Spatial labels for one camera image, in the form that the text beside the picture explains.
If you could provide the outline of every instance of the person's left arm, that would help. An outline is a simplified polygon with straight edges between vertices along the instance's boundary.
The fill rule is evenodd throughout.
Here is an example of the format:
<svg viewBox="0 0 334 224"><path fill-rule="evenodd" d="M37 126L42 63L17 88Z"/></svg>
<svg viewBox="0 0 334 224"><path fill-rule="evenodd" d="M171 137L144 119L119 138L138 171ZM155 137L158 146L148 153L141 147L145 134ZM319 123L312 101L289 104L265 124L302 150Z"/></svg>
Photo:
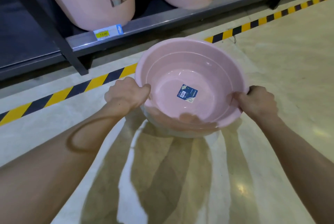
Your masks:
<svg viewBox="0 0 334 224"><path fill-rule="evenodd" d="M116 81L107 104L0 168L0 223L50 223L93 163L105 137L127 113L145 102L150 86L130 77Z"/></svg>

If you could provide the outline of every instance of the barcode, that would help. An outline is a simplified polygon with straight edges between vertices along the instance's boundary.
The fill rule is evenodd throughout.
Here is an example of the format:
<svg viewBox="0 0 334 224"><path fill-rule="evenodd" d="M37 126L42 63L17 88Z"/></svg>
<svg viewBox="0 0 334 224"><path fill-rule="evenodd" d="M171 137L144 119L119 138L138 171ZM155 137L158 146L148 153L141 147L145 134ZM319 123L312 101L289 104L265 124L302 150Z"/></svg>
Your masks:
<svg viewBox="0 0 334 224"><path fill-rule="evenodd" d="M185 92L185 91L182 91L180 97L184 97L185 94L186 94L186 92Z"/></svg>

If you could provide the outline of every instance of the yellow price label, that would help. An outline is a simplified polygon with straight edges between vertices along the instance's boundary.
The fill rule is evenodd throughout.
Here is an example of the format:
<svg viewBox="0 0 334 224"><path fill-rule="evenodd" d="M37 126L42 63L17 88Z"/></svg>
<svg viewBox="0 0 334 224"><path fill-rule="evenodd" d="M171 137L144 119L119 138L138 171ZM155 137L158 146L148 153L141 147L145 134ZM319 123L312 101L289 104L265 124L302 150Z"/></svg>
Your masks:
<svg viewBox="0 0 334 224"><path fill-rule="evenodd" d="M104 38L104 37L107 37L107 36L109 36L109 31L106 30L106 31L102 31L102 32L96 33L95 36L96 36L97 38Z"/></svg>

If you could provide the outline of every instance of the yellow stripe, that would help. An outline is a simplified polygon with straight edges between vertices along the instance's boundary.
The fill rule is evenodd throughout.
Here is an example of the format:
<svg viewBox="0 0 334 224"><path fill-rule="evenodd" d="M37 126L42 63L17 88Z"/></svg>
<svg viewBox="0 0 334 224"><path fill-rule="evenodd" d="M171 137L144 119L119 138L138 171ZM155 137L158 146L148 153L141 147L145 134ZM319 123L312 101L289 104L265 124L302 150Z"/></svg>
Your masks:
<svg viewBox="0 0 334 224"><path fill-rule="evenodd" d="M313 4L317 4L320 2L320 0L312 0L313 1Z"/></svg>
<svg viewBox="0 0 334 224"><path fill-rule="evenodd" d="M135 73L137 64L138 63L125 67L119 79Z"/></svg>
<svg viewBox="0 0 334 224"><path fill-rule="evenodd" d="M90 81L90 83L88 84L85 92L89 91L91 89L94 89L94 88L102 86L102 84L104 83L104 81L105 81L105 79L106 79L107 76L108 76L108 74L105 74L105 75L101 75L99 77L96 77L96 78L92 79Z"/></svg>
<svg viewBox="0 0 334 224"><path fill-rule="evenodd" d="M251 23L245 23L244 25L241 25L241 32L245 32L251 29Z"/></svg>
<svg viewBox="0 0 334 224"><path fill-rule="evenodd" d="M300 7L301 7L302 9L307 8L307 7L308 7L307 2L303 2L303 3L301 3L301 4L300 4Z"/></svg>
<svg viewBox="0 0 334 224"><path fill-rule="evenodd" d="M267 17L262 17L259 19L259 25L263 25L265 23L267 23Z"/></svg>
<svg viewBox="0 0 334 224"><path fill-rule="evenodd" d="M295 9L295 7L293 6L293 7L290 7L290 8L288 8L288 13L289 14L291 14L291 13L293 13L293 12L295 12L296 11L296 9Z"/></svg>
<svg viewBox="0 0 334 224"><path fill-rule="evenodd" d="M278 18L281 18L281 17L282 17L282 12L281 11L278 11L278 12L273 14L274 19L278 19Z"/></svg>
<svg viewBox="0 0 334 224"><path fill-rule="evenodd" d="M0 121L0 125L7 124L9 122L12 122L14 120L17 120L18 118L22 117L22 115L25 113L25 111L28 109L28 107L31 105L31 103L23 104L19 106L18 108L10 110L6 116Z"/></svg>
<svg viewBox="0 0 334 224"><path fill-rule="evenodd" d="M50 100L46 103L44 108L65 100L65 98L67 97L72 88L73 86L54 93L50 98Z"/></svg>
<svg viewBox="0 0 334 224"><path fill-rule="evenodd" d="M232 36L233 29L227 30L223 32L223 39L228 39Z"/></svg>
<svg viewBox="0 0 334 224"><path fill-rule="evenodd" d="M213 41L213 36L204 39L204 41L207 41L207 42L209 42L209 43L212 43L212 41Z"/></svg>

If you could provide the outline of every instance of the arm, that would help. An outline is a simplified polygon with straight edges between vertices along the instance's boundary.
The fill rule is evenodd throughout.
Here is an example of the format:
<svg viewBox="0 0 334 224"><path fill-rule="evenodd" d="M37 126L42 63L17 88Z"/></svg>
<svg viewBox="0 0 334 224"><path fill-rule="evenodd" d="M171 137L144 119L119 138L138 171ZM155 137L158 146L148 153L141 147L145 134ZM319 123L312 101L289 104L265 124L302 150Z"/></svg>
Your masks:
<svg viewBox="0 0 334 224"><path fill-rule="evenodd" d="M240 108L267 137L284 172L318 224L334 220L334 163L315 150L278 117L273 94L253 86L248 95L234 93Z"/></svg>
<svg viewBox="0 0 334 224"><path fill-rule="evenodd" d="M50 223L113 126L146 99L150 86L116 81L97 113L0 168L0 223Z"/></svg>

